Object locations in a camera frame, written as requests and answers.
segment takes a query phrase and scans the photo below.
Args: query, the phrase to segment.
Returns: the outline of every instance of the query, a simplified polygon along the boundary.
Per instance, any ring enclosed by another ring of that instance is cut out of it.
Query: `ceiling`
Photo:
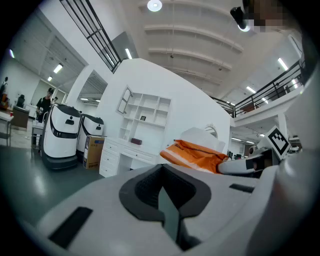
[[[135,0],[147,35],[150,60],[188,80],[210,96],[239,60],[248,40],[255,35],[243,32],[230,15],[239,0],[161,0],[162,9],[152,12],[147,0]],[[223,100],[238,103],[280,75],[277,62],[287,66],[299,56],[289,40],[279,45],[251,77]]]
[[[39,11],[32,14],[21,27],[13,38],[10,49],[18,62],[64,93],[69,93],[86,65]],[[62,64],[63,68],[54,73],[58,64]],[[94,98],[88,99],[96,104],[95,99],[101,98],[106,87],[107,83],[93,71],[81,93],[95,94]]]

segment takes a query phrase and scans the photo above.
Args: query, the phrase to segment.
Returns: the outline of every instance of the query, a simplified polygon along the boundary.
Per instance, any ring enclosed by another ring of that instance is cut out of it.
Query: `small object on shelf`
[[[137,145],[141,145],[142,144],[142,140],[141,139],[137,139],[137,138],[132,138],[131,139],[131,143],[137,144]]]

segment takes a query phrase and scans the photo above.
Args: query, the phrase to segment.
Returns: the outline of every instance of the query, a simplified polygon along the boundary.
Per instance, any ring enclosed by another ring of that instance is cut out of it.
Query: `cabinet drawer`
[[[113,164],[114,166],[118,165],[119,157],[115,156],[114,154],[109,153],[108,151],[102,151],[101,159]]]
[[[134,150],[126,146],[123,148],[122,154],[132,157],[134,159],[140,160],[142,162],[150,163],[150,164],[154,164],[155,157],[156,157],[152,154]]]
[[[120,145],[116,142],[106,140],[103,144],[103,150],[108,151],[109,153],[118,157],[120,153]]]
[[[117,172],[115,170],[112,170],[112,169],[106,167],[106,166],[100,165],[99,174],[105,178],[108,178],[111,176],[115,176],[117,174]]]

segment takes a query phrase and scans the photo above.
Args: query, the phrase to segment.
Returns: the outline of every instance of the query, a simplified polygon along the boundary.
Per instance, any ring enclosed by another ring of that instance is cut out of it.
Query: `gray floor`
[[[96,170],[47,169],[37,150],[0,146],[0,184],[16,215],[31,225],[87,184],[102,179]]]

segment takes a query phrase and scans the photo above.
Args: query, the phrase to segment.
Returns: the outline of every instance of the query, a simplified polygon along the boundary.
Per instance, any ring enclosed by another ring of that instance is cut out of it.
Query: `person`
[[[47,94],[45,97],[39,99],[38,103],[36,104],[36,113],[37,113],[37,118],[36,120],[39,123],[42,123],[44,120],[45,113],[48,112],[51,104],[51,96],[54,94],[54,89],[49,88]]]
[[[54,94],[54,90],[52,88],[49,88],[47,94],[45,97],[39,99],[37,105],[36,105],[36,113],[37,113],[37,118],[36,120],[39,122],[39,123],[42,123],[45,119],[45,114],[46,112],[49,111],[49,108],[50,108],[50,105],[51,105],[51,96]],[[42,135],[40,135],[40,138],[39,138],[39,148],[41,146],[41,138],[42,138]],[[32,137],[32,144],[33,145],[37,145],[37,134],[33,134],[33,137]]]
[[[8,85],[7,81],[8,81],[8,77],[6,77],[4,79],[4,81],[2,82],[2,85],[0,87],[0,102],[2,102],[2,95],[4,94],[4,92],[6,91],[6,88],[7,88],[7,85]]]
[[[52,100],[52,104],[56,103],[58,100],[58,97],[54,97],[54,99]]]

